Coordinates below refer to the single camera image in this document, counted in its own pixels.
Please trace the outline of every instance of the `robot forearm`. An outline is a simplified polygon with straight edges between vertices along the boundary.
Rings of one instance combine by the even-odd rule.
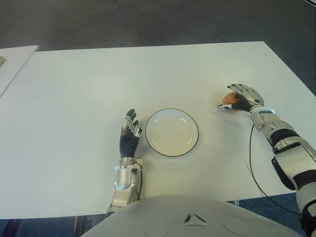
[[[316,233],[316,152],[269,107],[250,110],[250,118],[273,148],[272,164],[282,183],[296,190],[301,225],[308,236]]]

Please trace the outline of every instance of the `plate rim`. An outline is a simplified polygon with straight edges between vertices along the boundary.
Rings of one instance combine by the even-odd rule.
[[[146,133],[148,122],[149,122],[149,120],[152,118],[152,116],[154,116],[155,114],[157,114],[157,113],[159,113],[160,111],[163,111],[163,110],[178,110],[178,111],[181,111],[181,112],[187,114],[187,115],[193,120],[193,122],[195,123],[195,125],[196,125],[196,127],[197,127],[197,140],[196,140],[195,144],[192,146],[191,149],[189,149],[187,152],[185,152],[185,153],[183,153],[183,154],[181,154],[181,155],[178,155],[178,156],[168,156],[168,155],[162,154],[162,153],[156,151],[156,149],[153,148],[153,147],[150,145],[149,141],[148,141],[147,133]],[[183,111],[183,110],[180,110],[180,109],[175,109],[175,108],[166,108],[166,109],[158,110],[157,112],[153,113],[153,114],[149,117],[149,119],[147,120],[146,126],[145,126],[145,137],[146,137],[146,141],[147,141],[148,145],[149,145],[155,152],[157,152],[158,154],[163,155],[163,156],[165,156],[165,157],[180,157],[180,156],[183,156],[183,155],[189,153],[190,151],[192,151],[193,148],[196,146],[196,144],[198,143],[198,138],[199,138],[199,130],[198,130],[197,122],[196,122],[196,121],[194,120],[194,118],[192,118],[191,115],[189,115],[187,112],[185,112],[185,111]]]

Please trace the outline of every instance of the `floor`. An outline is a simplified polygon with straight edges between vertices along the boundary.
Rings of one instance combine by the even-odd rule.
[[[0,48],[39,45],[46,51],[258,40],[316,95],[316,8],[304,0],[0,0]],[[298,211],[295,195],[275,199]],[[266,198],[242,200],[240,206],[301,231],[296,216]],[[22,220],[15,236],[71,236],[74,221]],[[0,220],[0,236],[7,222]]]

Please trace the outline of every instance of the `robotic hand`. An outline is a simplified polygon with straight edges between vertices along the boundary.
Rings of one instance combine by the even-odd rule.
[[[119,166],[115,167],[117,172],[114,182],[115,194],[106,217],[131,202],[140,199],[143,167],[141,159],[136,159],[134,156],[143,129],[138,120],[133,123],[135,117],[135,110],[129,110],[122,125],[119,142],[120,160]]]
[[[264,100],[261,95],[253,88],[244,84],[232,84],[227,86],[236,94],[236,101],[233,104],[219,105],[219,109],[242,110],[249,112],[253,107],[264,106]]]
[[[316,236],[316,151],[291,125],[281,121],[273,108],[264,107],[264,100],[256,90],[244,84],[228,88],[235,93],[226,99],[231,103],[223,101],[218,108],[250,112],[254,126],[272,146],[275,153],[272,164],[281,182],[296,190],[303,230],[308,236]]]

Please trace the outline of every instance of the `white plate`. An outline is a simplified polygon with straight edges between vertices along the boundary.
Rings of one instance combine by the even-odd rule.
[[[198,126],[187,113],[176,109],[160,110],[146,124],[146,139],[158,153],[178,157],[188,153],[198,141]]]

